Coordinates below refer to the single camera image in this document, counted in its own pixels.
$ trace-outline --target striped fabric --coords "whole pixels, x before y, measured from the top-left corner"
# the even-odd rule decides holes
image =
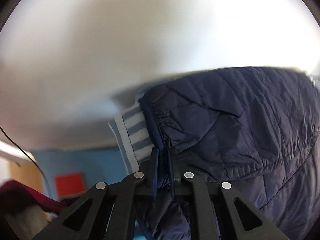
[[[116,116],[109,126],[116,136],[127,174],[138,171],[140,163],[150,158],[154,147],[139,103]]]

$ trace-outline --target metal rivet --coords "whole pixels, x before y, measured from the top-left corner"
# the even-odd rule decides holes
[[[231,189],[231,184],[229,182],[223,182],[221,186],[225,189]]]
[[[190,172],[190,171],[187,171],[185,174],[183,174],[183,176],[185,177],[185,178],[187,178],[187,179],[191,179],[191,178],[193,178],[193,173],[192,172]]]
[[[98,182],[96,184],[97,189],[104,189],[106,187],[106,184],[104,182]]]
[[[141,171],[137,171],[137,172],[134,174],[134,176],[135,176],[137,179],[141,179],[141,178],[143,178],[144,174],[143,174],[143,172],[141,172]]]

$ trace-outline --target blue wall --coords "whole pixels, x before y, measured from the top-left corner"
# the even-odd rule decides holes
[[[88,189],[99,181],[113,184],[126,176],[123,160],[118,149],[74,152],[43,150],[32,152],[32,155],[47,177],[55,200],[58,200],[54,185],[55,176],[81,172]],[[145,240],[137,225],[134,234],[134,240]]]

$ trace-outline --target maroon fabric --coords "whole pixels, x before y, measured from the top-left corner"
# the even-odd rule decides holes
[[[0,207],[9,212],[18,212],[26,206],[38,204],[44,211],[60,214],[66,205],[46,197],[40,192],[15,180],[10,180],[0,187]]]

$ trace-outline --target black cable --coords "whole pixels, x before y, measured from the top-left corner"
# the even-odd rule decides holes
[[[10,139],[9,136],[7,136],[7,134],[6,134],[5,131],[2,129],[1,126],[0,126],[0,130],[3,132],[4,136],[6,136],[6,138],[7,138],[10,142],[12,142],[12,143],[15,145],[15,147],[17,147],[20,151],[22,151],[22,152],[33,162],[33,164],[39,169],[39,171],[41,172],[41,174],[42,174],[42,176],[43,176],[43,178],[44,178],[44,183],[45,183],[45,185],[46,185],[46,187],[47,187],[48,195],[49,195],[50,198],[53,199],[52,192],[51,192],[51,189],[50,189],[50,187],[49,187],[49,182],[48,182],[46,176],[44,175],[43,171],[42,171],[42,170],[40,169],[40,167],[38,166],[38,164],[37,164],[18,144],[16,144],[14,141],[12,141],[12,140]]]

